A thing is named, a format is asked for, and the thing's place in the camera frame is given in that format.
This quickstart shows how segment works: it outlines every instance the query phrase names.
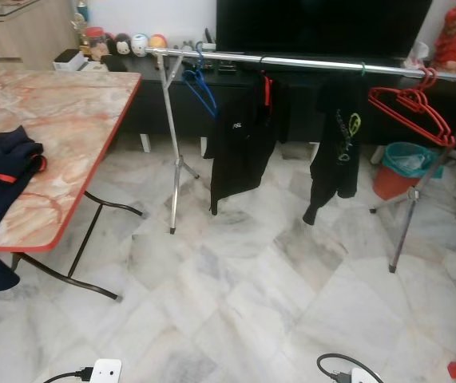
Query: clothes drying rack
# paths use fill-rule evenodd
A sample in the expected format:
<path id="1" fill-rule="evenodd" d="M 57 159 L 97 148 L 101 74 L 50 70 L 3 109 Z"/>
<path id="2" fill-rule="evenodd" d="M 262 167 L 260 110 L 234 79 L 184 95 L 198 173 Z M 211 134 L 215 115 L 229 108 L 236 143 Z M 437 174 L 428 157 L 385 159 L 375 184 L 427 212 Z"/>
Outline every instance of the clothes drying rack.
<path id="1" fill-rule="evenodd" d="M 252 62 L 258 64 L 266 65 L 286 65 L 292 67 L 300 68 L 311 68 L 311 69 L 331 69 L 331 70 L 340 70 L 340 71 L 351 71 L 351 72 L 361 72 L 361 73 L 381 73 L 381 74 L 390 74 L 395 76 L 407 76 L 407 77 L 417 77 L 422 78 L 425 73 L 421 70 L 415 69 L 404 69 L 404 68 L 395 68 L 389 66 L 380 66 L 380 65 L 365 65 L 363 62 L 360 64 L 351 64 L 346 62 L 334 62 L 334 61 L 317 61 L 317 60 L 298 60 L 291 58 L 279 58 L 279 57 L 266 57 L 266 56 L 249 56 L 242 54 L 230 54 L 230 53 L 211 53 L 211 52 L 202 52 L 199 54 L 194 51 L 183 51 L 179 49 L 165 49 L 165 48 L 146 48 L 146 53 L 151 53 L 153 56 L 157 57 L 157 65 L 161 75 L 161 84 L 162 90 L 164 93 L 165 108 L 167 111 L 167 117 L 169 120 L 169 130 L 171 132 L 172 147 L 175 154 L 175 172 L 174 172 L 174 190 L 172 194 L 172 210 L 171 210 L 171 227 L 170 233 L 174 234 L 176 231 L 176 209 L 178 204 L 178 191 L 180 189 L 180 172 L 181 168 L 185 168 L 194 178 L 199 178 L 197 174 L 187 163 L 184 161 L 183 156 L 180 154 L 180 148 L 178 146 L 178 141 L 176 138 L 176 130 L 174 126 L 174 119 L 172 116 L 172 106 L 171 99 L 169 97 L 169 87 L 174 81 L 178 69 L 180 68 L 181 62 L 185 57 L 191 58 L 200 58 L 200 55 L 205 59 L 209 60 L 225 60 L 225 61 L 238 61 L 238 62 Z M 166 75 L 164 57 L 173 56 L 177 57 L 176 62 L 171 68 L 171 73 L 169 76 Z M 456 73 L 439 73 L 439 80 L 448 80 L 456 81 Z M 406 233 L 410 226 L 410 221 L 414 214 L 415 206 L 419 200 L 420 193 L 422 189 L 426 186 L 428 181 L 435 174 L 435 171 L 443 164 L 453 148 L 446 147 L 442 150 L 442 154 L 437 158 L 434 164 L 426 172 L 426 174 L 421 178 L 418 184 L 415 187 L 412 187 L 408 192 L 403 193 L 393 199 L 374 206 L 370 209 L 372 214 L 384 206 L 400 203 L 402 201 L 408 201 L 408 207 L 406 211 L 406 218 L 403 222 L 401 228 L 400 239 L 398 245 L 395 249 L 395 255 L 389 264 L 389 271 L 394 273 L 398 265 L 398 260 L 402 252 L 403 244 L 405 242 Z"/>

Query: black metal table leg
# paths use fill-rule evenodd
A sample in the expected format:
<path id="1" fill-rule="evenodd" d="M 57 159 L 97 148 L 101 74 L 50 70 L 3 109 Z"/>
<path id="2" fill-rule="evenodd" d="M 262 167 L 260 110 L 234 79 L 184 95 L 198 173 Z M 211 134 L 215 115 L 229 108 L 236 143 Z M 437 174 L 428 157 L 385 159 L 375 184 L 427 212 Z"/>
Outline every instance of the black metal table leg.
<path id="1" fill-rule="evenodd" d="M 118 209 L 128 210 L 128 211 L 131 211 L 133 214 L 139 215 L 140 217 L 142 217 L 142 215 L 144 214 L 142 211 L 138 211 L 136 208 L 133 208 L 131 206 L 121 205 L 120 203 L 107 202 L 107 201 L 104 201 L 103 199 L 99 199 L 98 197 L 95 197 L 94 195 L 92 195 L 88 191 L 84 191 L 84 195 L 87 198 L 91 199 L 92 201 L 94 201 L 96 203 L 99 203 L 100 205 L 105 205 L 105 206 L 108 206 L 108 207 L 116 207 Z"/>
<path id="2" fill-rule="evenodd" d="M 11 260 L 11 271 L 16 271 L 18 267 L 18 263 L 20 262 L 20 256 L 17 253 L 11 253 L 13 255 L 13 259 Z"/>
<path id="3" fill-rule="evenodd" d="M 16 256 L 16 257 L 18 257 L 20 259 L 23 259 L 24 261 L 30 263 L 34 267 L 36 267 L 39 270 L 43 271 L 44 273 L 47 273 L 51 277 L 59 279 L 60 281 L 63 281 L 65 283 L 69 283 L 70 285 L 81 287 L 82 289 L 87 289 L 87 290 L 94 291 L 96 293 L 99 293 L 99 294 L 102 294 L 102 295 L 104 295 L 106 297 L 109 297 L 109 298 L 111 298 L 111 299 L 113 299 L 115 301 L 116 300 L 117 301 L 121 300 L 121 296 L 120 295 L 116 295 L 114 293 L 111 293 L 110 291 L 102 289 L 101 287 L 94 286 L 94 285 L 91 285 L 91 284 L 85 283 L 85 282 L 80 282 L 80 281 L 78 281 L 76 279 L 72 279 L 72 278 L 66 277 L 66 276 L 64 276 L 62 274 L 59 274 L 55 270 L 52 270 L 48 266 L 46 266 L 43 263 L 37 261 L 36 259 L 32 258 L 31 256 L 29 256 L 26 253 L 13 253 L 13 256 Z"/>
<path id="4" fill-rule="evenodd" d="M 85 245 L 89 241 L 89 237 L 91 236 L 91 233 L 93 232 L 94 226 L 96 225 L 96 223 L 98 221 L 98 217 L 100 216 L 101 210 L 102 210 L 102 208 L 104 206 L 115 207 L 115 208 L 118 208 L 118 209 L 123 209 L 123 210 L 126 210 L 126 211 L 130 211 L 133 214 L 139 215 L 140 217 L 142 217 L 144 213 L 142 211 L 138 211 L 137 209 L 135 209 L 135 208 L 133 208 L 131 206 L 121 205 L 119 203 L 112 203 L 112 202 L 104 201 L 103 199 L 99 199 L 98 197 L 95 197 L 94 195 L 88 193 L 87 191 L 84 191 L 84 195 L 86 197 L 88 197 L 89 199 L 91 199 L 92 201 L 94 201 L 96 203 L 99 203 L 99 206 L 98 206 L 98 209 L 97 209 L 96 213 L 94 214 L 93 221 L 91 221 L 91 224 L 89 225 L 89 228 L 87 229 L 87 232 L 85 233 L 85 237 L 82 240 L 82 243 L 81 243 L 80 248 L 78 249 L 77 255 L 75 255 L 75 259 L 73 260 L 73 264 L 72 264 L 71 268 L 69 269 L 68 276 L 64 276 L 63 274 L 60 274 L 60 273 L 56 272 L 55 270 L 50 269 L 48 266 L 46 266 L 43 263 L 37 261 L 36 259 L 32 258 L 28 254 L 20 253 L 20 252 L 12 253 L 13 254 L 13 262 L 11 263 L 11 270 L 15 271 L 16 268 L 17 268 L 18 263 L 20 262 L 20 259 L 23 259 L 24 261 L 30 263 L 34 267 L 37 267 L 39 270 L 43 271 L 44 273 L 47 273 L 51 277 L 59 279 L 60 281 L 63 281 L 65 283 L 69 283 L 70 285 L 81 287 L 82 289 L 91 290 L 91 291 L 94 291 L 96 293 L 102 294 L 102 295 L 104 295 L 106 297 L 109 297 L 111 299 L 120 301 L 121 300 L 121 296 L 120 295 L 116 295 L 114 293 L 111 293 L 110 291 L 102 289 L 101 287 L 98 287 L 98 286 L 91 285 L 89 283 L 80 282 L 80 281 L 78 281 L 76 279 L 73 279 L 71 277 L 72 277 L 73 273 L 75 272 L 75 269 L 77 268 L 78 262 L 80 261 L 82 253 L 83 253 L 83 251 L 85 249 Z"/>

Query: white wall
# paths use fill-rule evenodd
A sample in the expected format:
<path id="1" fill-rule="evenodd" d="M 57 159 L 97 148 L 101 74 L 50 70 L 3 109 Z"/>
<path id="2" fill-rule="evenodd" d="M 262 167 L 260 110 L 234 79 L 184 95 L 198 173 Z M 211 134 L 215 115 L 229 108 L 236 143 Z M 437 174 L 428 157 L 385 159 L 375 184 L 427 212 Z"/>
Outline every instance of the white wall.
<path id="1" fill-rule="evenodd" d="M 88 3 L 90 25 L 102 26 L 112 34 L 160 33 L 170 45 L 181 45 L 184 39 L 203 39 L 205 27 L 215 35 L 216 0 L 89 0 Z M 432 2 L 418 35 L 418 40 L 428 44 L 430 51 L 444 25 L 444 15 L 454 6 L 456 0 Z"/>

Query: logo on shirt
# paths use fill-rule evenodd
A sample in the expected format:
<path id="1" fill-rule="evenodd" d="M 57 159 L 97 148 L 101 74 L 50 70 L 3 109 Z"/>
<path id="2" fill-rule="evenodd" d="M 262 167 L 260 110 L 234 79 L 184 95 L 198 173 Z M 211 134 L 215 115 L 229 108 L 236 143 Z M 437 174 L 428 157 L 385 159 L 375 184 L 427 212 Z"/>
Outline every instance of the logo on shirt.
<path id="1" fill-rule="evenodd" d="M 341 111 L 338 109 L 336 111 L 336 120 L 338 121 L 339 130 L 343 134 L 343 142 L 338 147 L 338 161 L 348 162 L 350 161 L 350 156 L 348 155 L 352 145 L 352 137 L 357 134 L 359 128 L 361 127 L 361 117 L 357 113 L 352 113 L 350 119 L 348 120 L 348 128 L 345 125 L 343 118 L 341 117 Z"/>

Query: red hanger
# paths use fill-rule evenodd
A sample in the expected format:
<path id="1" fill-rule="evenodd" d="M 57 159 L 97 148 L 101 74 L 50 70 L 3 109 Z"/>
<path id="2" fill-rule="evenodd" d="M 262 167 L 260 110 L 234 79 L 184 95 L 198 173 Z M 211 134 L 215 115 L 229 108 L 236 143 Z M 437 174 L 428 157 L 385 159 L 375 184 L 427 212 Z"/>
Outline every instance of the red hanger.
<path id="1" fill-rule="evenodd" d="M 454 147 L 456 142 L 453 136 L 451 136 L 451 129 L 442 116 L 431 106 L 428 105 L 428 98 L 423 92 L 424 89 L 428 89 L 435 84 L 437 81 L 437 72 L 432 68 L 422 68 L 425 72 L 425 77 L 421 84 L 414 86 L 409 89 L 392 89 L 392 88 L 372 88 L 369 93 L 368 100 L 377 108 L 393 117 L 395 120 L 411 128 L 418 134 L 421 134 L 428 140 L 435 142 L 439 146 Z M 424 128 L 420 127 L 410 119 L 404 117 L 399 112 L 395 111 L 389 105 L 383 103 L 379 97 L 383 93 L 393 93 L 397 102 L 407 107 L 414 113 L 428 115 L 437 125 L 438 133 L 433 134 L 428 132 Z"/>

